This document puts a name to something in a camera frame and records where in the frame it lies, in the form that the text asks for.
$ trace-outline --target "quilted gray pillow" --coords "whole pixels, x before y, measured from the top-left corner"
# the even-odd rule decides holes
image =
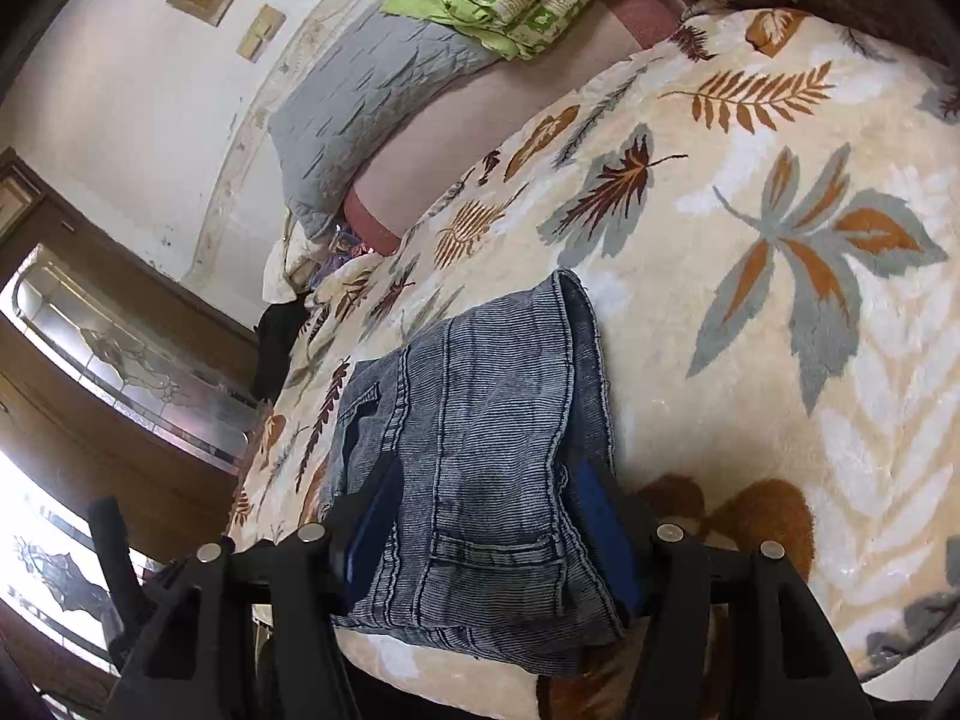
[[[350,25],[267,127],[284,199],[310,239],[336,214],[354,173],[406,117],[451,81],[500,58],[448,26],[379,7]]]

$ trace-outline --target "metal screw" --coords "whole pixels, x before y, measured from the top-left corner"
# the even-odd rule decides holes
[[[308,522],[299,531],[296,531],[296,537],[305,543],[319,541],[324,536],[326,536],[326,528],[319,522]]]
[[[683,528],[680,528],[679,525],[665,522],[656,529],[656,536],[661,541],[666,541],[668,544],[675,544],[677,541],[681,541],[683,539]]]
[[[786,550],[779,541],[765,541],[760,544],[760,554],[770,560],[779,560],[786,555]]]
[[[197,550],[197,560],[200,562],[214,562],[214,560],[217,560],[217,558],[223,554],[224,551],[219,544],[204,544]]]

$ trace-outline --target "white wall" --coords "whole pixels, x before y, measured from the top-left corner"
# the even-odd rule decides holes
[[[72,0],[0,107],[0,151],[16,148],[93,223],[181,279],[234,128],[318,1],[235,0],[213,28],[166,0]],[[287,20],[251,64],[235,51],[263,4]],[[257,190],[262,252],[282,195],[276,175]],[[252,324],[261,271],[251,265],[243,298],[203,296]]]

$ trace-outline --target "bed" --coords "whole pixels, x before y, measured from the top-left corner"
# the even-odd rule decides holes
[[[690,19],[536,114],[395,254],[323,282],[238,548],[317,516],[357,362],[562,266],[597,312],[624,488],[708,543],[782,543],[864,679],[953,627],[960,104],[940,65],[847,32],[780,8]],[[546,679],[338,632],[398,688],[518,720],[615,717],[642,637]]]

